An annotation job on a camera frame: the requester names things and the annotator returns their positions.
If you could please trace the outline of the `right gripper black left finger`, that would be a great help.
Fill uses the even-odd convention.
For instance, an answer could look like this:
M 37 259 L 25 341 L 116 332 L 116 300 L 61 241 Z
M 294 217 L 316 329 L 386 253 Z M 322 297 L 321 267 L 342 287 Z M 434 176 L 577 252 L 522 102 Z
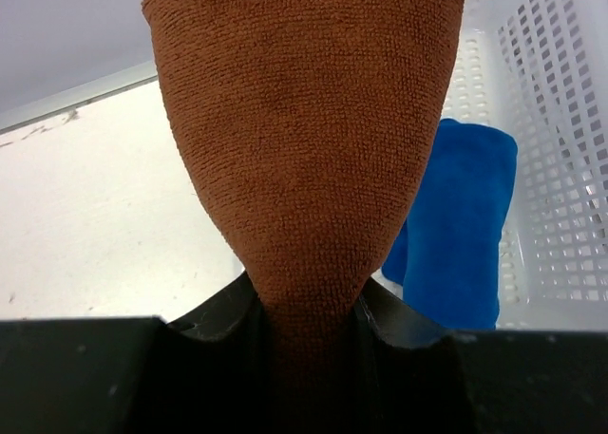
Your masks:
M 165 409 L 176 433 L 266 427 L 266 319 L 248 274 L 169 324 Z

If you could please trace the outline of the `brown towel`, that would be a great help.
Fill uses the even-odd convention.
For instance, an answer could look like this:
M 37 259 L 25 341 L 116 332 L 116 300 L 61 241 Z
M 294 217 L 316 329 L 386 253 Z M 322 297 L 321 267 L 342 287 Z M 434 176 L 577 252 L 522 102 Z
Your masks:
M 355 424 L 351 313 L 428 163 L 465 0 L 143 0 L 199 200 L 269 323 L 275 431 Z

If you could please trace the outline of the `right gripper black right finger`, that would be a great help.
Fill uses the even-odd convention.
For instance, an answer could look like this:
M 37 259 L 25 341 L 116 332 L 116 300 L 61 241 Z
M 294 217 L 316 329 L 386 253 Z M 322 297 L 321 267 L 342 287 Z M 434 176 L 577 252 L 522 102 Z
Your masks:
M 354 305 L 359 420 L 369 433 L 449 430 L 456 356 L 447 331 L 370 278 Z

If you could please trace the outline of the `blue towel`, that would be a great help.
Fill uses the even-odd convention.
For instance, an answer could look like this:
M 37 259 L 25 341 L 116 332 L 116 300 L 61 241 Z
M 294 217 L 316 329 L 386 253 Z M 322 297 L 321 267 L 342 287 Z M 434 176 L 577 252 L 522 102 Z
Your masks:
M 499 243 L 518 146 L 503 131 L 443 119 L 408 217 L 381 268 L 405 304 L 451 329 L 492 330 Z

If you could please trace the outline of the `white plastic basket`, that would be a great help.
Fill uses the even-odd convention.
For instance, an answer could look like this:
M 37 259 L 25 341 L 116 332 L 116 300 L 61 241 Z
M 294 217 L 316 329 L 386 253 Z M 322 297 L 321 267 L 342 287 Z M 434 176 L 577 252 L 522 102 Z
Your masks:
M 607 327 L 607 0 L 465 0 L 443 114 L 510 134 L 503 329 Z

